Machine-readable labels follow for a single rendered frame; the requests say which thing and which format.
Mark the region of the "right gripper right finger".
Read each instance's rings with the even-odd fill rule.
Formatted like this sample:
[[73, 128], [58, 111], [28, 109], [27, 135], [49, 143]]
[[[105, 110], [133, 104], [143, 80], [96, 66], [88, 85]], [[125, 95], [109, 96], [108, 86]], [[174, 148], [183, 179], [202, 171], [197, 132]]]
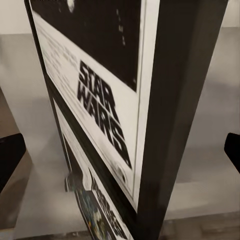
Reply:
[[224, 151], [240, 173], [240, 135], [230, 132], [227, 135]]

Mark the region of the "poster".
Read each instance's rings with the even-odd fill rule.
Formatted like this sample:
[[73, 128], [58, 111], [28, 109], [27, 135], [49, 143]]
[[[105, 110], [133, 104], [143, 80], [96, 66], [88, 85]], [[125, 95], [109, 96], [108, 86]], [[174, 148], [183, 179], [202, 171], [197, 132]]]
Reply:
[[139, 240], [158, 240], [229, 0], [24, 0], [46, 82]]

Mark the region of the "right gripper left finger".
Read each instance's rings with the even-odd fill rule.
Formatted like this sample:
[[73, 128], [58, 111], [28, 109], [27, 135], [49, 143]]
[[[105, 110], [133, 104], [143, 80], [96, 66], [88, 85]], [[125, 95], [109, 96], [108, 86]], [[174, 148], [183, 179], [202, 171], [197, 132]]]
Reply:
[[26, 153], [22, 133], [0, 138], [0, 193]]

